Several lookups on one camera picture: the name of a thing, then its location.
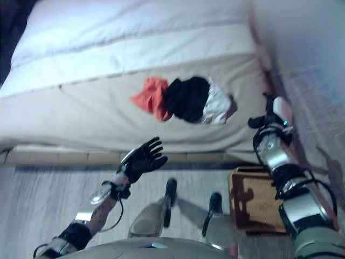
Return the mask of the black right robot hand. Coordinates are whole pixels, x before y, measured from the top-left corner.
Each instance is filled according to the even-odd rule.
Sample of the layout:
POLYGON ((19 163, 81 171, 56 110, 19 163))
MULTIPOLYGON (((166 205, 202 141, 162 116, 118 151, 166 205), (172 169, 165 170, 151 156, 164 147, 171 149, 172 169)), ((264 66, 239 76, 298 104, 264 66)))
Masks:
POLYGON ((264 93, 266 99, 265 115, 249 118, 248 125, 253 129, 276 127, 284 133, 294 130, 293 113, 290 104, 281 96, 264 93))

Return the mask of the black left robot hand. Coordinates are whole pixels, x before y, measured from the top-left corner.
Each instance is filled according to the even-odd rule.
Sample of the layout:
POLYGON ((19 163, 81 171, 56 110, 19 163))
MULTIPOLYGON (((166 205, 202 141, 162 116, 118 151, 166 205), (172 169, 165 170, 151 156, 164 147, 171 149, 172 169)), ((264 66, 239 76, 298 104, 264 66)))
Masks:
POLYGON ((162 154, 163 146, 159 137, 154 137, 140 147, 131 150, 121 161, 118 174, 127 177, 128 183, 135 183, 144 173, 160 169, 168 161, 162 154))

